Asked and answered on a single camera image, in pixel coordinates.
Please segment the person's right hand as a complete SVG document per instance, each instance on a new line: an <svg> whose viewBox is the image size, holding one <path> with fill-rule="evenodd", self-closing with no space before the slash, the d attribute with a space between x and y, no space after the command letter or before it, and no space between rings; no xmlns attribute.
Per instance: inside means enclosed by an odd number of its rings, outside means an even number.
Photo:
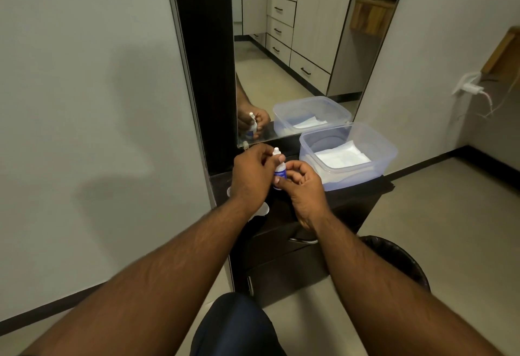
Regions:
<svg viewBox="0 0 520 356"><path fill-rule="evenodd" d="M289 195L300 224L316 233L320 221L331 215L320 176L300 160L286 162L285 172L286 177L274 177L274 186Z"/></svg>

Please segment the person's left hand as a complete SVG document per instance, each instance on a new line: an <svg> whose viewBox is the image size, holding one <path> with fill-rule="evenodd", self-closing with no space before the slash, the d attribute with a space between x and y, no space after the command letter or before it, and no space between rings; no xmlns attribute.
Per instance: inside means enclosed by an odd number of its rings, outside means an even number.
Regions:
<svg viewBox="0 0 520 356"><path fill-rule="evenodd" d="M265 166L265 158L273 150L259 143L235 157L230 201L246 220L260 208L271 188L276 166Z"/></svg>

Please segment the white dropper bottle blue label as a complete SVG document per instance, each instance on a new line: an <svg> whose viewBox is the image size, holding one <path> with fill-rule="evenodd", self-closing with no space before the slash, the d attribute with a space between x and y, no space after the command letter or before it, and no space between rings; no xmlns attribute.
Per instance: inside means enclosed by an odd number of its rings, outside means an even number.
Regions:
<svg viewBox="0 0 520 356"><path fill-rule="evenodd" d="M278 147L275 147L272 152L272 155L278 155L278 154L282 154L282 153ZM276 167L276 169L274 171L274 177L283 178L283 179L287 178L287 168L286 168L285 162Z"/></svg>

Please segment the person's right forearm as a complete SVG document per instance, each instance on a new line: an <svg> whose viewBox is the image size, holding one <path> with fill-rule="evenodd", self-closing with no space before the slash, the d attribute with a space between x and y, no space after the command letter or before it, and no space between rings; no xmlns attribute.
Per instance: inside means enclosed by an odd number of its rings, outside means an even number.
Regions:
<svg viewBox="0 0 520 356"><path fill-rule="evenodd" d="M504 356L331 212L306 221L368 356Z"/></svg>

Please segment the person's left forearm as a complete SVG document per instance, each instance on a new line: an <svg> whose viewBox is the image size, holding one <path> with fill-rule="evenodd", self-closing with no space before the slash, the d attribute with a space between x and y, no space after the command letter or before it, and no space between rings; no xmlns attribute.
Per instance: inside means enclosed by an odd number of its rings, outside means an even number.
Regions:
<svg viewBox="0 0 520 356"><path fill-rule="evenodd" d="M108 280L20 356L175 356L262 204L230 198Z"/></svg>

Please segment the white folded cloth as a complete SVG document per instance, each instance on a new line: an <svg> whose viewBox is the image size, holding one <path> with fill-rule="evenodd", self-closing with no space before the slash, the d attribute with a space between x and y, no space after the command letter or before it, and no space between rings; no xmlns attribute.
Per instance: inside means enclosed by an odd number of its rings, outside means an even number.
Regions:
<svg viewBox="0 0 520 356"><path fill-rule="evenodd" d="M315 156L323 163L316 169L316 173L323 183L341 182L346 177L348 168L371 161L356 147L354 141L347 141L335 148L318 151Z"/></svg>

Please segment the dark wooden dresser cabinet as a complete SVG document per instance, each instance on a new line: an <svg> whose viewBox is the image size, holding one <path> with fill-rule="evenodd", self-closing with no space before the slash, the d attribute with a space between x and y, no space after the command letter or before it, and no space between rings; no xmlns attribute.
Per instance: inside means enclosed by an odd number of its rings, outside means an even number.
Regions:
<svg viewBox="0 0 520 356"><path fill-rule="evenodd" d="M357 233L369 213L394 185L384 176L348 188L326 192L332 212ZM312 233L297 220L287 193L270 188L266 199L270 211L248 222L229 256L234 291L249 295L247 276L254 286L254 300L266 307L296 291L315 284L329 274L319 243L302 245L290 237L313 240Z"/></svg>

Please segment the clear plastic container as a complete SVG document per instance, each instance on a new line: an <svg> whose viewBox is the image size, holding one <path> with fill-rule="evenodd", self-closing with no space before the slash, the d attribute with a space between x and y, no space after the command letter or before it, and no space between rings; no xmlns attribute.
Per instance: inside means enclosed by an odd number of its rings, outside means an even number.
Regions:
<svg viewBox="0 0 520 356"><path fill-rule="evenodd" d="M347 141L354 141L356 147L371 161L348 168L346 177L341 182L322 182L325 191L348 188L382 176L398 154L397 148L379 132L365 124L349 122L302 133L300 135L300 161L311 165L316 172L317 166L323 163L315 156L315 153L335 148Z"/></svg>

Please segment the black trash bin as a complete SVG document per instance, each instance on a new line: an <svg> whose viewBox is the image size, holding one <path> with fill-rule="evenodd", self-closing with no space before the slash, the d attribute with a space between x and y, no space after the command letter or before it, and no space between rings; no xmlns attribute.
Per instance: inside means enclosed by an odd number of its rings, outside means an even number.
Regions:
<svg viewBox="0 0 520 356"><path fill-rule="evenodd" d="M379 257L431 293L427 276L418 262L406 250L385 238L366 235L360 240Z"/></svg>

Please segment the person's leg in dark trousers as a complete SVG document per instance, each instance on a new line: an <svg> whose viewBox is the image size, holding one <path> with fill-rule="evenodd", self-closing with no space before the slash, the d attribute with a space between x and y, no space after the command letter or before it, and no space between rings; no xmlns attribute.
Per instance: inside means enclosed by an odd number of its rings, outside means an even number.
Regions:
<svg viewBox="0 0 520 356"><path fill-rule="evenodd" d="M268 315L249 296L218 297L198 326L190 356L287 356Z"/></svg>

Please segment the dark wooden mirror frame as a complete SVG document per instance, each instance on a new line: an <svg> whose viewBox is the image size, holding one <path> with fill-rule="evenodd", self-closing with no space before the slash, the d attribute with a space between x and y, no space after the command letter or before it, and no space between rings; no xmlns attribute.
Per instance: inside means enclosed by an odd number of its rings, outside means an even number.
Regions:
<svg viewBox="0 0 520 356"><path fill-rule="evenodd" d="M230 173L237 143L237 77L231 0L175 0L207 172ZM300 135L264 141L300 158Z"/></svg>

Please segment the wall mirror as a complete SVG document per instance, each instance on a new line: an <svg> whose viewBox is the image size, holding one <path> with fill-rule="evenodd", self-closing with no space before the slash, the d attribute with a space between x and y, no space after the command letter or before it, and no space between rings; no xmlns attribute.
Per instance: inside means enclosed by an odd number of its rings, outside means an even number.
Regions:
<svg viewBox="0 0 520 356"><path fill-rule="evenodd" d="M399 0L231 0L237 143L343 125Z"/></svg>

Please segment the white wall charger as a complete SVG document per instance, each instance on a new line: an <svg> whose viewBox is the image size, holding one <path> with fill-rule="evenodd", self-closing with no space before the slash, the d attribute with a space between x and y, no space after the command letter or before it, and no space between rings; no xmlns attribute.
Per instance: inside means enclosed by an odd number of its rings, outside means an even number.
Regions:
<svg viewBox="0 0 520 356"><path fill-rule="evenodd" d="M452 95L459 93L481 94L484 91L484 88L480 85L481 77L482 73L479 71L464 74L452 91Z"/></svg>

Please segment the wooden wall shelf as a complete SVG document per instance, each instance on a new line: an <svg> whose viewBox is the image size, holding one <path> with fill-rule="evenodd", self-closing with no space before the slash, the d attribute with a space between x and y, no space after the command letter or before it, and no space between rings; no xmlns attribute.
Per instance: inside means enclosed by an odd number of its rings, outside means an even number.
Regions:
<svg viewBox="0 0 520 356"><path fill-rule="evenodd" d="M520 25L510 27L480 72L512 87L520 84Z"/></svg>

